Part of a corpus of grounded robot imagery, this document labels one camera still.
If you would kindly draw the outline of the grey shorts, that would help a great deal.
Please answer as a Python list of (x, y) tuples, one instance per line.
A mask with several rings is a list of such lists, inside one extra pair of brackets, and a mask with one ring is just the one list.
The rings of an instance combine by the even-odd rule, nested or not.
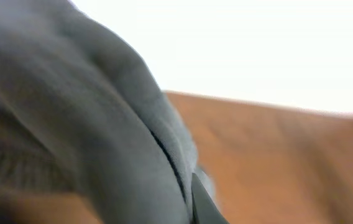
[(0, 223), (78, 195), (103, 223), (195, 223), (195, 144), (140, 55), (70, 1), (0, 1)]

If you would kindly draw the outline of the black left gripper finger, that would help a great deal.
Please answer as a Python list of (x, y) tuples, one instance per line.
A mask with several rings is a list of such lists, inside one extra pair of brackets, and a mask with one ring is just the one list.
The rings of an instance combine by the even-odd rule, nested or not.
[(196, 174), (192, 175), (191, 193), (196, 224), (229, 224), (217, 209)]

